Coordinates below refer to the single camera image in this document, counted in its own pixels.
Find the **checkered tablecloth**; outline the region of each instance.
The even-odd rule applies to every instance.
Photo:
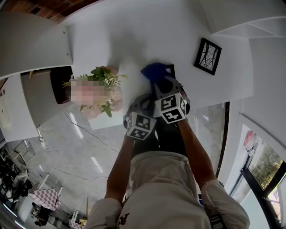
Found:
[[[78,224],[78,223],[76,223],[76,222],[74,222],[74,221],[70,221],[69,222],[69,226],[71,227],[71,228],[74,228],[74,229],[84,229],[84,227],[85,226],[83,226],[82,228],[80,227],[80,224]]]
[[[55,210],[60,206],[58,192],[53,189],[29,191],[30,196],[34,199],[35,204]]]
[[[28,193],[33,194],[36,190],[38,190],[39,185],[40,182],[36,182],[36,184],[31,189],[28,190]]]

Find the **white shirt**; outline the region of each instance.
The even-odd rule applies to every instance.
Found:
[[[97,201],[85,229],[210,229],[209,216],[220,214],[228,229],[249,227],[244,209],[217,180],[204,185],[198,201],[188,159],[178,153],[146,152],[131,161],[127,201]]]

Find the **green leaves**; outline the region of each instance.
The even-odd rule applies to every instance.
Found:
[[[102,106],[103,108],[103,111],[106,112],[106,114],[109,116],[109,117],[112,117],[112,114],[111,114],[111,110],[110,110],[110,103],[107,102],[106,105]]]
[[[111,70],[107,69],[107,68],[104,68],[103,71],[104,71],[105,74],[110,74],[111,73]]]
[[[90,73],[99,76],[101,74],[101,67],[95,67],[95,69],[92,70]]]
[[[65,87],[67,87],[67,86],[70,86],[70,85],[71,85],[70,82],[63,82],[63,84],[62,84],[63,88],[65,88]]]
[[[97,76],[88,76],[88,81],[99,81],[100,79]]]

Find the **flower bouquet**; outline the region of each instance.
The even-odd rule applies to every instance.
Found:
[[[82,75],[68,83],[64,87],[71,87],[71,101],[81,105],[80,111],[87,119],[96,118],[102,112],[109,117],[112,111],[120,111],[123,108],[122,89],[120,76],[112,67],[96,67],[91,75]]]

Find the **marble floor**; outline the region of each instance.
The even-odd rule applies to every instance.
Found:
[[[101,142],[73,125],[65,114]],[[215,172],[223,140],[224,116],[224,104],[191,110],[187,115],[194,133],[210,156]],[[64,187],[60,211],[72,214],[79,209],[85,215],[87,197],[91,207],[105,195],[107,177],[123,142],[125,128],[120,125],[93,131],[79,112],[79,107],[71,105],[64,113],[60,112],[44,123],[42,131],[49,144],[48,149],[42,148],[38,138],[26,139],[35,153],[27,166],[30,180],[41,182],[49,173],[46,188]],[[19,142],[7,143],[11,154]]]

